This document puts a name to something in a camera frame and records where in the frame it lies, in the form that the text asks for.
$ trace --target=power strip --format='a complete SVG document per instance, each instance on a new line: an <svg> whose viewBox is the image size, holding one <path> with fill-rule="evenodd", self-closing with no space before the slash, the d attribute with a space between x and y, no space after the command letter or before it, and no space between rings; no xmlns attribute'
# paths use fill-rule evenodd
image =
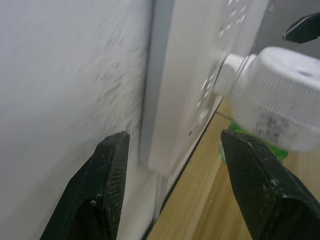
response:
<svg viewBox="0 0 320 240"><path fill-rule="evenodd" d="M155 2L139 147L148 168L168 177L184 159L212 112L221 63L235 47L250 50L259 27L251 22L261 21L262 2Z"/></svg>

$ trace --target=socket hole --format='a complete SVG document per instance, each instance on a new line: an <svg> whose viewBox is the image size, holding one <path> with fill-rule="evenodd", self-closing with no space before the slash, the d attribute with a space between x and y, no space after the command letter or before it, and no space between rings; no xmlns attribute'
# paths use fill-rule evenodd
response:
<svg viewBox="0 0 320 240"><path fill-rule="evenodd" d="M207 85L208 82L208 78L204 81L202 87L201 87L201 91L205 88L205 86Z"/></svg>
<svg viewBox="0 0 320 240"><path fill-rule="evenodd" d="M206 89L208 90L212 85L212 82L209 82L208 86L206 86Z"/></svg>
<svg viewBox="0 0 320 240"><path fill-rule="evenodd" d="M224 25L221 25L220 30L219 30L219 35L220 35L220 37L222 37L222 35L224 34L224 32L225 32L225 26L224 26Z"/></svg>
<svg viewBox="0 0 320 240"><path fill-rule="evenodd" d="M303 70L297 70L297 72L300 73L303 76L306 76L306 77L312 77L313 76L311 73L303 71Z"/></svg>
<svg viewBox="0 0 320 240"><path fill-rule="evenodd" d="M232 10L232 12L231 12L231 15L230 15L230 16L231 16L231 17L232 17L232 16L234 16L234 15L236 14L236 12L237 12L237 9L236 9L236 8L234 8L234 9Z"/></svg>
<svg viewBox="0 0 320 240"><path fill-rule="evenodd" d="M230 21L230 22L228 23L228 25L226 26L225 30L230 29L230 28L231 28L231 25L232 25L232 22Z"/></svg>
<svg viewBox="0 0 320 240"><path fill-rule="evenodd" d="M243 20L245 19L245 17L246 17L246 15L243 15L243 16L242 16L240 23L243 22Z"/></svg>
<svg viewBox="0 0 320 240"><path fill-rule="evenodd" d="M244 10L246 10L246 5L243 5L243 7L241 8L240 12L243 12Z"/></svg>
<svg viewBox="0 0 320 240"><path fill-rule="evenodd" d="M213 74L210 76L210 78L209 78L209 81L210 81L210 82L212 81L212 79L214 78L214 76L215 76L215 73L213 73Z"/></svg>

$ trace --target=wooden floor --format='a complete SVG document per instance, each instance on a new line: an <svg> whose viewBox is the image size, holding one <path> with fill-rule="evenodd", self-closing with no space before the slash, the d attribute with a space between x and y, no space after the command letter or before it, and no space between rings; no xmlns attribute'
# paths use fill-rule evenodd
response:
<svg viewBox="0 0 320 240"><path fill-rule="evenodd" d="M250 240L218 147L233 118L222 101L148 240ZM320 151L290 153L284 165L320 200Z"/></svg>

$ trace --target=white plug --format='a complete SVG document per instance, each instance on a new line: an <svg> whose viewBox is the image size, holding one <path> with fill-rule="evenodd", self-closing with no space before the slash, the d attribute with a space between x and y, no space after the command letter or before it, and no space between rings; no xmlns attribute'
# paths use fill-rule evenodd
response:
<svg viewBox="0 0 320 240"><path fill-rule="evenodd" d="M320 61L279 47L258 56L230 54L214 83L234 120L254 135L287 150L320 143Z"/></svg>

